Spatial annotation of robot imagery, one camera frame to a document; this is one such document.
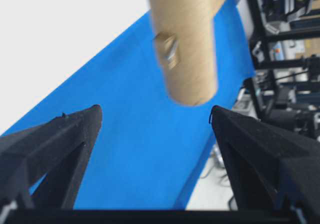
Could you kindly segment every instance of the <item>blue cloth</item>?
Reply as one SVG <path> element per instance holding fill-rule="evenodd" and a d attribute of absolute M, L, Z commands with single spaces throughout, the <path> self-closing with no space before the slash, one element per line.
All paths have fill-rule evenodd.
<path fill-rule="evenodd" d="M 5 134 L 94 104 L 103 111 L 77 209 L 184 209 L 215 142 L 213 105 L 231 108 L 254 75 L 234 0 L 215 19 L 219 89 L 199 107 L 167 95 L 146 13 Z"/>

